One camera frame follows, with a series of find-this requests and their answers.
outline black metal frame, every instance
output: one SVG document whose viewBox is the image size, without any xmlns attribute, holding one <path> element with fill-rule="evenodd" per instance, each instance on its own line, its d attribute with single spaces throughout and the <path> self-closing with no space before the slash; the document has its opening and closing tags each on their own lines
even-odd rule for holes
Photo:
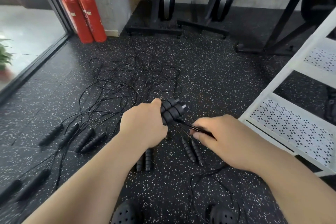
<svg viewBox="0 0 336 224">
<path fill-rule="evenodd" d="M 164 29 L 159 26 L 159 9 L 160 0 L 152 1 L 152 10 L 150 13 L 149 27 L 128 27 L 125 26 L 124 29 L 130 35 L 133 32 L 145 33 L 145 34 L 169 34 L 169 35 L 182 35 L 182 30 L 180 29 Z"/>
<path fill-rule="evenodd" d="M 63 6 L 61 5 L 61 1 L 48 0 L 48 2 L 54 10 L 61 25 L 63 26 L 65 34 L 48 49 L 46 49 L 40 56 L 38 56 L 37 59 L 35 59 L 16 78 L 14 78 L 6 87 L 0 91 L 0 104 L 3 104 L 8 99 L 8 97 L 10 97 L 25 82 L 27 82 L 28 79 L 65 44 L 66 40 L 74 34 L 71 21 Z"/>
<path fill-rule="evenodd" d="M 218 33 L 223 35 L 223 39 L 225 39 L 229 35 L 229 31 L 220 29 L 220 28 L 215 28 L 215 27 L 210 27 L 208 24 L 210 21 L 212 21 L 212 10 L 216 4 L 217 0 L 209 0 L 208 4 L 205 8 L 205 13 L 204 16 L 200 19 L 200 22 L 190 22 L 190 21 L 185 21 L 185 20 L 177 20 L 177 25 L 178 27 L 181 27 L 182 25 L 185 26 L 190 26 L 194 27 L 200 30 L 206 30 L 214 33 Z"/>
<path fill-rule="evenodd" d="M 306 21 L 301 26 L 296 28 L 294 31 L 289 33 L 283 39 L 277 42 L 278 37 L 283 31 L 286 23 L 294 12 L 295 7 L 299 3 L 300 0 L 290 0 L 288 5 L 286 6 L 283 14 L 281 15 L 278 23 L 276 24 L 274 30 L 272 31 L 270 37 L 268 38 L 266 44 L 262 48 L 246 48 L 243 44 L 236 45 L 236 52 L 245 53 L 245 54 L 262 54 L 262 55 L 278 55 L 278 56 L 293 56 L 295 52 L 293 51 L 293 46 L 291 46 L 288 50 L 278 51 L 279 48 L 285 46 L 292 39 L 296 38 L 298 35 L 307 31 L 313 26 L 319 25 L 325 18 L 314 17 L 309 21 Z"/>
</svg>

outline person's left hand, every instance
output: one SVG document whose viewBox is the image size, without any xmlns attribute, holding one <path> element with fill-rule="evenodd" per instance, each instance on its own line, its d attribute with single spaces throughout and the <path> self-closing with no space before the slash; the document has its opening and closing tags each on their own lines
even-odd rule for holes
<svg viewBox="0 0 336 224">
<path fill-rule="evenodd" d="M 123 114 L 119 133 L 139 140 L 146 149 L 158 145 L 168 132 L 168 127 L 162 124 L 160 107 L 159 98 L 151 104 L 141 103 L 132 107 Z"/>
</svg>

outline hand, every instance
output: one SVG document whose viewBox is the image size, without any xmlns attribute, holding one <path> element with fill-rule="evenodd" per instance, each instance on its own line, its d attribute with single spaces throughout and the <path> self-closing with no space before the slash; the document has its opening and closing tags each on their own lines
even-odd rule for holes
<svg viewBox="0 0 336 224">
<path fill-rule="evenodd" d="M 120 132 L 141 146 L 152 148 L 166 137 L 168 127 L 162 124 L 161 100 L 156 98 L 151 104 L 141 103 L 126 111 L 120 122 Z"/>
<path fill-rule="evenodd" d="M 193 125 L 210 131 L 216 139 L 190 130 L 193 137 L 238 169 L 253 172 L 258 162 L 264 161 L 264 155 L 271 152 L 270 147 L 277 148 L 230 115 L 200 118 Z"/>
</svg>

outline person's right hand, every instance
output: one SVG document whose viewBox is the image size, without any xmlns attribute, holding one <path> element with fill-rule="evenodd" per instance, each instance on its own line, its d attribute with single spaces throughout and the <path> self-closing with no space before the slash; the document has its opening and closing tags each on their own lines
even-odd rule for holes
<svg viewBox="0 0 336 224">
<path fill-rule="evenodd" d="M 277 148 L 230 115 L 200 118 L 193 125 L 210 131 L 216 139 L 191 130 L 193 137 L 238 169 L 253 172 L 258 162 L 264 161 L 270 147 Z"/>
</svg>

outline red fire extinguisher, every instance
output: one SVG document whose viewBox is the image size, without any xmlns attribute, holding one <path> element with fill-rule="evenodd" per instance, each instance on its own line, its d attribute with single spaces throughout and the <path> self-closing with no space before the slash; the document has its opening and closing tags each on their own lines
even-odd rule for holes
<svg viewBox="0 0 336 224">
<path fill-rule="evenodd" d="M 96 42 L 106 41 L 106 33 L 95 0 L 79 0 L 86 20 L 89 23 L 93 38 Z"/>
<path fill-rule="evenodd" d="M 86 24 L 85 17 L 78 0 L 62 0 L 62 3 L 69 14 L 71 22 L 78 33 L 79 39 L 83 44 L 93 42 L 93 37 L 88 25 Z"/>
</svg>

